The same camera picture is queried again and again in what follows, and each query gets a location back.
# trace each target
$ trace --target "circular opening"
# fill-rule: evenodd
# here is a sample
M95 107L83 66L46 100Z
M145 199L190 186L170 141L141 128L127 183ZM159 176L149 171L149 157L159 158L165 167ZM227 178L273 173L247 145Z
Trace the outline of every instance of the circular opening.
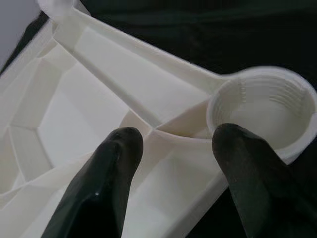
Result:
M314 112L313 96L297 81L254 76L223 84L210 101L207 123L212 132L223 123L237 124L278 150L304 134Z

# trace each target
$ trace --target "dark fabric background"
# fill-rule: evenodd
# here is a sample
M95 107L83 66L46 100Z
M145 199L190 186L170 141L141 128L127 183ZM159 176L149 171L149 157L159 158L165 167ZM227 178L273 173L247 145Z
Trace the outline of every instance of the dark fabric background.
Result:
M91 15L217 73L256 65L291 69L317 88L317 0L82 0ZM47 17L26 30L5 67ZM298 182L317 197L316 140L292 164ZM189 238L245 238L227 190Z

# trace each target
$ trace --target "white plastic part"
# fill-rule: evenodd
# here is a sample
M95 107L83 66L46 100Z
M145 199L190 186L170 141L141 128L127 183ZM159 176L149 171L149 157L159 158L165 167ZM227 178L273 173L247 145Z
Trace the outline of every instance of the white plastic part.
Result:
M208 101L226 80L263 73L298 77L273 67L218 75L74 8L57 29L49 21L0 80L0 237L40 238L72 178L124 126L140 130L144 155L123 237L185 237L227 187Z
M261 136L290 164L317 135L317 94L294 72L249 69L224 83L210 99L211 133L222 123L234 123Z

